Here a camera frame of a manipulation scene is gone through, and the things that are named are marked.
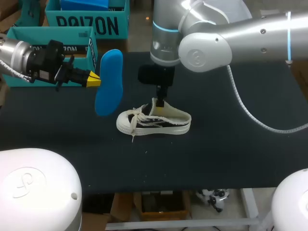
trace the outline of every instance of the metal frame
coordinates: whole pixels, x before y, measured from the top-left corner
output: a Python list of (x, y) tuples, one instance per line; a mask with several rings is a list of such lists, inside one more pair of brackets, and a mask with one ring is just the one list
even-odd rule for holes
[(140, 221), (107, 224), (105, 230), (132, 230), (132, 229), (168, 229), (168, 228), (200, 228), (212, 226), (244, 226), (249, 231), (265, 231), (259, 219), (259, 211), (252, 189), (241, 189), (241, 195), (247, 218), (235, 219), (203, 219), (203, 220), (175, 220), (175, 221)]

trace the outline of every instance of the teal box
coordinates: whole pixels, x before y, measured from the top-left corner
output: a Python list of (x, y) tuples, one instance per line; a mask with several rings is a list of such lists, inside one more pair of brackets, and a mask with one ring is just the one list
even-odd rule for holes
[(108, 11), (61, 11), (59, 0), (49, 0), (50, 26), (92, 26), (96, 39), (127, 39), (129, 0), (109, 0)]
[[(12, 27), (7, 36), (30, 43), (33, 49), (39, 50), (45, 47), (50, 40), (56, 40), (64, 44), (64, 50), (68, 53), (74, 53), (77, 49), (84, 49), (86, 57), (75, 57), (74, 68), (95, 71), (97, 63), (97, 46), (94, 30), (92, 27)], [(5, 81), (10, 87), (54, 87), (54, 84), (36, 80), (34, 83), (28, 83), (22, 79), (3, 75)], [(68, 82), (65, 86), (77, 86), (80, 84)]]

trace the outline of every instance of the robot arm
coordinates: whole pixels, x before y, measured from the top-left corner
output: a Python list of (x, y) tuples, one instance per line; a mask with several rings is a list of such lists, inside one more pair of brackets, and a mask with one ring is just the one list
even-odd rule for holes
[(0, 34), (0, 74), (21, 78), (27, 82), (44, 81), (57, 84), (72, 81), (83, 87), (100, 86), (100, 77), (90, 70), (73, 67), (74, 56), (64, 62), (63, 44), (51, 40), (46, 49), (34, 51), (27, 42)]
[(156, 0), (151, 59), (205, 72), (246, 61), (308, 57), (308, 13), (283, 13), (229, 24), (202, 0)]

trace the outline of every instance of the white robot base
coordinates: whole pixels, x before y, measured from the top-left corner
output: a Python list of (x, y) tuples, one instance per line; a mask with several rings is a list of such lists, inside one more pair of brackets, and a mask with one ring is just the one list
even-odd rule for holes
[(0, 152), (0, 230), (79, 231), (82, 190), (74, 167), (43, 149)]

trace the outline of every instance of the metal cylinder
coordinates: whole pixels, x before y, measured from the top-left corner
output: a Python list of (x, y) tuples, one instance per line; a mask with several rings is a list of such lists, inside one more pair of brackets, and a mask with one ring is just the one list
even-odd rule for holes
[(301, 60), (308, 56), (307, 12), (283, 13), (218, 26), (216, 33), (231, 47), (232, 63)]
[[(0, 34), (0, 60), (15, 71), (26, 74), (27, 60), (32, 51), (32, 46), (29, 43)], [(0, 72), (9, 74), (2, 66), (0, 66)]]

